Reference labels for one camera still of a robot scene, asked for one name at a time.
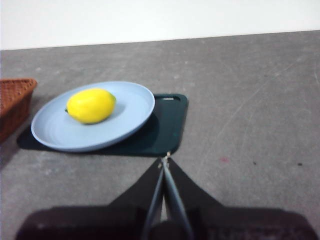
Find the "wicker basket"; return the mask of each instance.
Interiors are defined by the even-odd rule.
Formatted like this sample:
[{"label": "wicker basket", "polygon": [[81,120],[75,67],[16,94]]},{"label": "wicker basket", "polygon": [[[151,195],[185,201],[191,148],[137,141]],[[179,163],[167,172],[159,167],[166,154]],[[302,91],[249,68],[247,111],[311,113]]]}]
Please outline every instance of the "wicker basket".
[{"label": "wicker basket", "polygon": [[32,78],[0,79],[0,143],[28,117],[36,86]]}]

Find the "gray table surface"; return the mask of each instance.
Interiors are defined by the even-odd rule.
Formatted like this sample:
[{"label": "gray table surface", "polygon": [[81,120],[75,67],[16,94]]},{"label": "gray table surface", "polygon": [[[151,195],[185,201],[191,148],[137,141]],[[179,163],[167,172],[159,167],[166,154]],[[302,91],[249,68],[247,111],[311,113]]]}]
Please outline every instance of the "gray table surface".
[{"label": "gray table surface", "polygon": [[17,146],[46,102],[104,81],[186,95],[182,169],[227,206],[295,211],[320,233],[320,31],[2,51],[1,78],[18,77],[38,86],[1,146],[1,239],[35,210],[111,202],[155,160]]}]

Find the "plate rim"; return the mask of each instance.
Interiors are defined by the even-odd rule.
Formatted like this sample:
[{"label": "plate rim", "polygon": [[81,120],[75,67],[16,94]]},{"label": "plate rim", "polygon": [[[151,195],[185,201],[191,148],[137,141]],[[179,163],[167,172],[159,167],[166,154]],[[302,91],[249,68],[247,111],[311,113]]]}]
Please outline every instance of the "plate rim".
[{"label": "plate rim", "polygon": [[[129,131],[126,131],[124,134],[122,134],[121,136],[113,139],[113,140],[110,140],[110,141],[102,141],[102,142],[99,142],[99,143],[94,143],[94,144],[90,144],[90,145],[82,145],[82,146],[77,146],[77,147],[70,147],[70,146],[67,146],[67,147],[64,147],[62,145],[57,145],[57,144],[52,144],[50,142],[47,142],[45,140],[42,140],[40,137],[38,137],[35,133],[35,122],[36,120],[39,118],[39,116],[41,115],[41,113],[49,106],[51,105],[53,102],[55,102],[57,99],[59,98],[63,98],[65,95],[68,95],[70,94],[70,92],[73,92],[73,91],[80,91],[80,90],[85,90],[87,88],[90,88],[90,87],[94,87],[96,85],[101,85],[101,84],[117,84],[117,83],[123,83],[123,84],[129,84],[129,85],[135,85],[135,86],[139,86],[140,88],[143,88],[144,90],[146,90],[147,93],[150,94],[151,96],[151,100],[152,100],[152,103],[151,103],[151,107],[148,111],[148,113],[146,114],[146,117],[145,119],[140,123],[138,124],[136,127],[134,127],[133,129],[129,130]],[[34,115],[34,117],[32,118],[32,121],[31,121],[31,133],[33,135],[33,137],[38,141],[40,142],[41,144],[49,147],[49,148],[52,148],[52,149],[55,149],[55,150],[59,150],[59,151],[66,151],[66,152],[85,152],[85,151],[94,151],[94,150],[98,150],[98,149],[101,149],[101,148],[105,148],[105,147],[109,147],[113,144],[116,144],[122,140],[124,140],[125,138],[131,136],[132,134],[134,134],[137,130],[139,130],[143,124],[149,119],[150,115],[152,114],[154,108],[155,108],[155,96],[154,94],[145,86],[139,84],[139,83],[135,83],[135,82],[130,82],[130,81],[101,81],[101,82],[95,82],[95,83],[91,83],[91,84],[86,84],[86,85],[83,85],[83,86],[79,86],[79,87],[76,87],[76,88],[73,88],[73,89],[70,89],[70,90],[67,90],[61,94],[59,94],[58,96],[54,97],[53,99],[51,99],[50,101],[48,101],[45,105],[43,105],[37,112],[36,114]]]}]

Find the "yellow lemon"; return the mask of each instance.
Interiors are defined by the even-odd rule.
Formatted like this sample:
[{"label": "yellow lemon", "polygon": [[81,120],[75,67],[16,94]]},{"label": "yellow lemon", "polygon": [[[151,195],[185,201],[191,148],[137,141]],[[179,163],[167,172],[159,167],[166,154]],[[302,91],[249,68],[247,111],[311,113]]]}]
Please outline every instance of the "yellow lemon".
[{"label": "yellow lemon", "polygon": [[83,124],[95,124],[111,115],[116,98],[107,90],[91,88],[72,95],[66,103],[66,112]]}]

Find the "plate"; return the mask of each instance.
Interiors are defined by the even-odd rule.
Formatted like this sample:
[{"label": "plate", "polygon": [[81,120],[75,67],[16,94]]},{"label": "plate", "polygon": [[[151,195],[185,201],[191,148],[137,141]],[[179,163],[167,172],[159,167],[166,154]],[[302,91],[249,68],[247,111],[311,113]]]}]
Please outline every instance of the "plate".
[{"label": "plate", "polygon": [[[96,124],[82,124],[66,112],[75,93],[101,88],[116,98],[113,113]],[[64,152],[88,152],[108,147],[129,137],[147,121],[155,107],[155,97],[146,87],[126,81],[107,81],[75,88],[44,105],[31,122],[36,140]]]}]

